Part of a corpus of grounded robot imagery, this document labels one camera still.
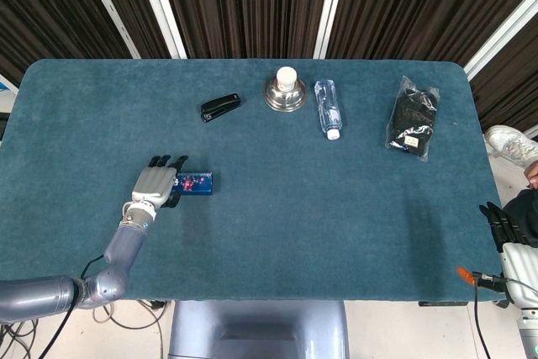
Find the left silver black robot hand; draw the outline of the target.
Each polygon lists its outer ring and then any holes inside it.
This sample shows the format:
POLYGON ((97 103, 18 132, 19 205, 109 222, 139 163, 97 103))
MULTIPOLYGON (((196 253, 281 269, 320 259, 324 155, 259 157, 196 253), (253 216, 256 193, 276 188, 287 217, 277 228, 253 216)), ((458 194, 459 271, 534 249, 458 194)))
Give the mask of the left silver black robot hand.
POLYGON ((132 202, 146 201, 151 203, 155 210, 174 209, 178 205, 181 196, 172 193, 171 190, 188 156, 180 156, 172 163, 168 163, 170 159, 170 155, 153 156, 150 159, 134 185, 131 193, 132 202))

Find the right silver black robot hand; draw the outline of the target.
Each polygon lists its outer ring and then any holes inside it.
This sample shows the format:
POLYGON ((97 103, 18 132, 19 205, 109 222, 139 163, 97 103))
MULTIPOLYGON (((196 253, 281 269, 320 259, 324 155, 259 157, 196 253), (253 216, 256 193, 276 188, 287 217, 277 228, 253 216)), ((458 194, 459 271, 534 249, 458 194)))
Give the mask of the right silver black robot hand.
POLYGON ((491 202, 479 209, 489 224, 502 268, 484 287, 504 293, 520 309, 537 309, 537 232, 491 202))

